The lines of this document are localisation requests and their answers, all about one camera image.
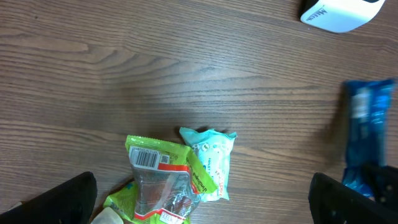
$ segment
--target white container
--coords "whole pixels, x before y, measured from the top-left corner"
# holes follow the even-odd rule
[[[123,220],[112,208],[106,207],[91,224],[123,224]]]
[[[380,10],[385,0],[306,0],[301,21],[342,33],[369,22]]]

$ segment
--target wooden table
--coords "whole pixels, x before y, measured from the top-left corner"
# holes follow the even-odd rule
[[[345,166],[341,83],[397,75],[398,4],[339,35],[300,4],[0,0],[0,212],[86,170],[100,205],[132,177],[127,134],[182,142],[185,126],[238,133],[231,200],[193,223],[311,223],[312,175]]]

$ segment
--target plastic wrapper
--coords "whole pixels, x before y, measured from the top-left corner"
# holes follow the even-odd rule
[[[138,185],[135,182],[128,183],[120,191],[106,197],[103,207],[112,208],[123,219],[135,223],[145,223],[145,221],[134,219],[134,208],[136,206],[136,198],[138,195]],[[183,224],[190,224],[189,217],[183,221]]]
[[[191,146],[207,173],[218,186],[212,194],[203,195],[204,202],[220,198],[229,200],[227,191],[230,154],[236,138],[236,133],[223,134],[209,129],[198,133],[189,128],[180,128],[180,134],[188,146]]]
[[[372,197],[370,187],[362,178],[361,166],[365,163],[386,165],[384,130],[394,82],[348,81],[345,84],[350,97],[350,119],[343,184],[365,197]]]
[[[133,221],[181,224],[217,189],[188,146],[128,136],[126,149],[138,186]]]

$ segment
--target dark wood surface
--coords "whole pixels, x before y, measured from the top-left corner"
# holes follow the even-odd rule
[[[0,0],[0,212],[89,170],[97,205],[132,177],[127,134],[236,131],[229,202],[193,223],[311,223],[314,172],[341,179],[347,79],[395,77],[398,4],[332,34],[300,1]],[[398,105],[388,162],[398,166]]]

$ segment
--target green packaging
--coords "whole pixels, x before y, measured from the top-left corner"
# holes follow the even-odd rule
[[[133,221],[181,224],[217,190],[189,146],[128,136],[126,149],[138,188]]]
[[[111,207],[123,219],[132,222],[138,186],[134,182],[128,183],[120,191],[106,197],[104,208]]]

